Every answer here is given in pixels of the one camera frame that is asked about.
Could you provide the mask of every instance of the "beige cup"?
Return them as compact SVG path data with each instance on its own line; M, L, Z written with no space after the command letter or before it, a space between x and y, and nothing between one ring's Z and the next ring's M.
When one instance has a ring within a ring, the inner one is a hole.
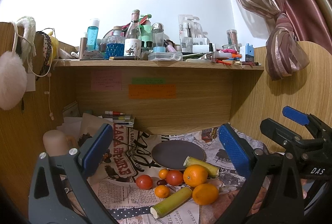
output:
M47 131L43 136L46 153L50 157L67 154L71 148L78 148L75 138L59 130Z

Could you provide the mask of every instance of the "plate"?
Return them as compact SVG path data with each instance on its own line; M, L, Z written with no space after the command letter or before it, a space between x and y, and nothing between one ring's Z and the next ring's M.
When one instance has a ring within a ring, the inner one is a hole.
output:
M166 169L185 170L183 166L187 156L204 160L205 153L198 145L188 141L165 141L152 148L154 162Z

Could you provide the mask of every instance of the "wine bottle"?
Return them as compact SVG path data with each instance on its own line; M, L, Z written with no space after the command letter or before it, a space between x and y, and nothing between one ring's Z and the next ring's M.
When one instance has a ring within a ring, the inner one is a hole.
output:
M132 11L132 22L130 23L125 41L124 56L141 56L142 35L138 24L139 10Z

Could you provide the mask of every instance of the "green sticky note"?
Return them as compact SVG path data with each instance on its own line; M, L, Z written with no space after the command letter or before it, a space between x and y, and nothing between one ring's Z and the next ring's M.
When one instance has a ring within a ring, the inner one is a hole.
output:
M132 84L165 84L165 78L148 78L148 77L135 77L132 78Z

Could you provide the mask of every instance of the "sugarcane piece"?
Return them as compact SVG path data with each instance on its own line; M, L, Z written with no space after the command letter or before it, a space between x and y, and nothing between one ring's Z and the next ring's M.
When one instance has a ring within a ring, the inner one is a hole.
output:
M162 218L191 198L192 194L193 191L189 187L183 187L160 203L153 205L150 212L155 219Z
M199 159L193 158L193 157L187 157L183 166L185 167L189 167L191 165L194 164L198 164L201 165L203 167L205 167L207 169L207 173L212 177L212 178L216 178L219 176L219 168L216 166L211 165L210 163L201 161Z

